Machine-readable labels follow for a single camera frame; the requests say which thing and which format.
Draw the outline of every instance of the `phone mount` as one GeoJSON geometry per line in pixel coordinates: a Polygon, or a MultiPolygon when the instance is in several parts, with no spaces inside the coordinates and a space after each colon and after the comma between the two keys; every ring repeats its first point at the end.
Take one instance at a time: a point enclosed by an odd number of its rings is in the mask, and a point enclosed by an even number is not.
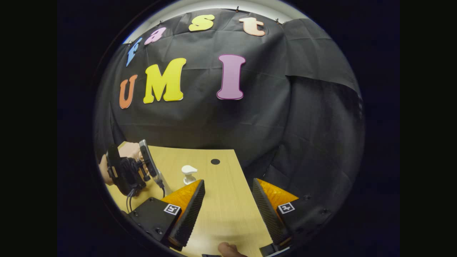
{"type": "Polygon", "coordinates": [[[141,189],[146,187],[145,182],[151,179],[144,170],[143,165],[146,165],[155,183],[164,190],[160,172],[157,171],[145,140],[140,142],[140,151],[143,155],[143,161],[139,158],[135,160],[133,158],[120,157],[119,150],[115,145],[110,146],[106,153],[108,175],[119,191],[125,196],[130,194],[137,196],[141,189]],[[140,176],[139,170],[143,173],[143,177],[140,176]]]}

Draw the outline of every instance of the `pink letter i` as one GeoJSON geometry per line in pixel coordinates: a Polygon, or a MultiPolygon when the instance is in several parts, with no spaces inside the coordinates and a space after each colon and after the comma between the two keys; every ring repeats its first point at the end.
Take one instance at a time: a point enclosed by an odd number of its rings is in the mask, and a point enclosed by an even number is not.
{"type": "Polygon", "coordinates": [[[241,65],[246,59],[234,54],[223,54],[219,56],[219,61],[222,62],[222,86],[216,96],[225,100],[243,98],[243,92],[239,89],[239,77],[241,65]]]}

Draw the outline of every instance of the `smartphone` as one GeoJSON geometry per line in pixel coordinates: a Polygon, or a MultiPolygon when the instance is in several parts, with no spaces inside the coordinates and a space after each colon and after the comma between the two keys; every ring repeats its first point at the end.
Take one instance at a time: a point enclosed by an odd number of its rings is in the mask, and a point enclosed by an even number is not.
{"type": "Polygon", "coordinates": [[[140,151],[141,151],[141,154],[143,155],[144,163],[146,164],[146,167],[148,168],[149,173],[154,178],[155,176],[157,176],[157,167],[155,166],[155,163],[152,160],[152,156],[151,156],[151,153],[149,152],[148,144],[146,143],[146,140],[144,140],[144,139],[140,141],[140,151]]]}

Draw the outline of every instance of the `finger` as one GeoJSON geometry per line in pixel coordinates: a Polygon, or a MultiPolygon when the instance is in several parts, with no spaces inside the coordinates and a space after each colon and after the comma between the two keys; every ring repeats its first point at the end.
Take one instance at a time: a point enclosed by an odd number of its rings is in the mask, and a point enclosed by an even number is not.
{"type": "Polygon", "coordinates": [[[237,250],[235,250],[231,245],[227,242],[222,242],[218,246],[219,252],[222,254],[223,257],[247,257],[246,255],[243,255],[239,253],[237,250]]]}

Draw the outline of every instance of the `table surface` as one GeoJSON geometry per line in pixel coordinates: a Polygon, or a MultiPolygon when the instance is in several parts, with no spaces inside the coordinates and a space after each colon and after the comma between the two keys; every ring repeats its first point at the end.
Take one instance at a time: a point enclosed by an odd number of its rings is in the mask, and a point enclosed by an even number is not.
{"type": "MultiPolygon", "coordinates": [[[[198,150],[149,146],[149,151],[171,190],[185,186],[181,168],[191,165],[198,170],[193,176],[205,180],[202,208],[186,247],[179,252],[189,257],[202,254],[220,255],[220,242],[236,244],[249,257],[261,257],[259,248],[272,243],[265,223],[255,204],[234,150],[198,150]],[[218,165],[212,159],[220,160],[218,165]]],[[[118,207],[127,212],[126,196],[115,185],[108,191],[118,207]]],[[[162,199],[162,189],[153,180],[132,198],[135,209],[149,197],[162,199]]]]}

